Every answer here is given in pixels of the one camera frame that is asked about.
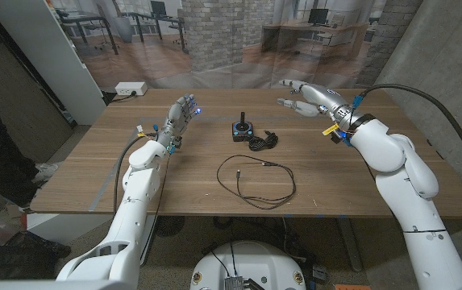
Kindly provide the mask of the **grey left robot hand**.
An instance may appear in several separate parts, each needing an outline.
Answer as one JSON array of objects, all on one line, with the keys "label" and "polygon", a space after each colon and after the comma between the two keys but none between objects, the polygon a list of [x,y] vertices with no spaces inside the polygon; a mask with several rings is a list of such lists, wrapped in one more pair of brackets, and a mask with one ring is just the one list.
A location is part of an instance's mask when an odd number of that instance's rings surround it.
[{"label": "grey left robot hand", "polygon": [[196,105],[195,96],[187,93],[170,106],[164,125],[156,138],[156,141],[170,153],[173,152],[173,148],[181,147],[181,136],[186,131],[189,122],[201,113]]}]

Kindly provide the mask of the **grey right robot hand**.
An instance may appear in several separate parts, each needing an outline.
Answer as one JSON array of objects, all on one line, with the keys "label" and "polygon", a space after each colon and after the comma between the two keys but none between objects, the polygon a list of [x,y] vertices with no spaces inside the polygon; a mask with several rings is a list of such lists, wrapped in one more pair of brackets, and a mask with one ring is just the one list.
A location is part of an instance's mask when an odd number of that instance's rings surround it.
[{"label": "grey right robot hand", "polygon": [[327,116],[343,131],[354,131],[360,124],[368,121],[368,117],[354,110],[339,93],[332,89],[289,79],[280,80],[279,84],[293,88],[295,93],[300,93],[306,99],[306,102],[277,99],[280,105],[293,109],[302,116]]}]

